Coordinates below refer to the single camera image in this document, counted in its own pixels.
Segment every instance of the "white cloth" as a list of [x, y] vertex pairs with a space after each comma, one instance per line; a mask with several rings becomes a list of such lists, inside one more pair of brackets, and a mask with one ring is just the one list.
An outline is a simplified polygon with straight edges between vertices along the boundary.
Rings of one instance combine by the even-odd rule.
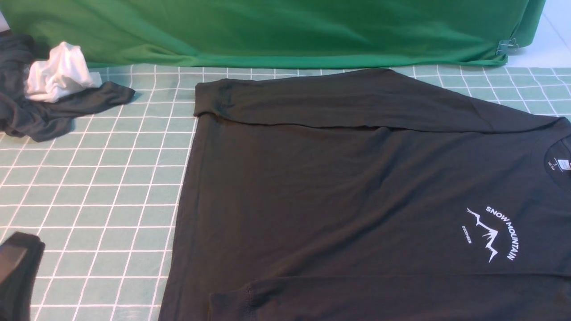
[[87, 69], [81, 48], [62, 42], [50, 50], [48, 61], [35, 61], [30, 66], [26, 98], [53, 103], [61, 97], [101, 84], [101, 75]]

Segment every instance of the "white print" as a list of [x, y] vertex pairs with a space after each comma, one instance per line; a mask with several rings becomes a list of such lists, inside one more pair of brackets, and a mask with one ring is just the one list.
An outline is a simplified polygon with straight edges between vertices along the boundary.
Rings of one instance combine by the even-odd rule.
[[491, 207], [486, 207], [486, 212], [490, 212], [493, 215], [500, 218], [502, 221], [505, 222], [505, 225], [508, 228], [509, 236], [512, 238], [512, 249], [510, 250], [509, 254], [506, 256], [510, 260], [514, 260], [517, 256], [518, 250], [520, 248], [520, 240], [517, 238], [516, 230], [512, 226], [512, 221], [507, 218], [504, 214], [494, 210]]
[[464, 230], [464, 235], [466, 235], [466, 240], [468, 241], [468, 244], [472, 244], [472, 239], [470, 238], [470, 235], [468, 234], [468, 230], [466, 229], [466, 227], [462, 226], [462, 230]]
[[566, 171], [571, 171], [571, 164], [569, 164], [569, 160], [567, 159], [558, 159], [557, 163], [559, 164], [559, 168]]
[[552, 163], [551, 160], [547, 162], [547, 165], [549, 166], [549, 168], [551, 168], [552, 171], [555, 170], [555, 166], [557, 166], [557, 163]]
[[498, 254], [498, 251], [496, 251], [492, 247], [492, 243], [494, 243], [494, 240], [496, 239], [496, 236], [498, 235], [498, 231], [494, 230], [493, 228], [489, 228], [488, 226], [486, 226], [482, 222], [480, 222], [480, 215], [479, 214], [472, 212], [469, 208], [466, 208], [466, 210], [468, 211], [468, 213], [470, 213], [476, 217], [476, 226], [481, 226], [481, 227], [485, 228], [486, 230], [488, 230], [488, 232], [489, 232], [487, 234], [482, 235], [482, 237], [485, 237], [485, 236], [488, 237], [488, 244], [486, 244], [486, 248], [489, 249], [490, 252], [492, 252], [492, 254], [490, 255], [490, 260], [488, 261], [488, 263], [490, 263], [492, 261], [492, 259], [494, 258], [494, 256], [496, 254]]

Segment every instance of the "crumpled black fabric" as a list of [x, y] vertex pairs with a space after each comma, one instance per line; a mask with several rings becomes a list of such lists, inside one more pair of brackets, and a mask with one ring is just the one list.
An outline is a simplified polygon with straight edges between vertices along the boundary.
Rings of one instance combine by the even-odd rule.
[[15, 137], [43, 142], [71, 131], [73, 119], [129, 103], [135, 91], [105, 82], [61, 98], [55, 103], [26, 99], [25, 72], [34, 61], [34, 39], [29, 35], [0, 38], [0, 130]]
[[0, 321], [30, 321], [31, 294], [46, 245], [16, 232], [0, 244]]

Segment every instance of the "green backdrop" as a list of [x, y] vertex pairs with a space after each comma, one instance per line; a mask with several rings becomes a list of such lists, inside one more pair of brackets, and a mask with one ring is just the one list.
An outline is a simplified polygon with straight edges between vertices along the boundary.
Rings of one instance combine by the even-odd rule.
[[501, 65], [498, 42], [530, 44], [544, 2], [0, 0], [0, 10], [39, 54], [67, 41], [92, 66], [353, 68]]

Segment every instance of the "dark gray garment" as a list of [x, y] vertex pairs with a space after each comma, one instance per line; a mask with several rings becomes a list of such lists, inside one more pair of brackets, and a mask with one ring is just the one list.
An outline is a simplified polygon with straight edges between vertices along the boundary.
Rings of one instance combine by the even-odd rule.
[[0, 244], [0, 321], [29, 321], [32, 289], [46, 245], [16, 232]]
[[135, 94], [133, 89], [106, 82], [56, 103], [28, 100], [24, 68], [34, 61], [33, 46], [29, 35], [0, 38], [0, 130], [10, 136], [48, 141], [69, 133], [75, 117], [129, 103]]
[[195, 115], [159, 320], [571, 320], [566, 118], [383, 69]]

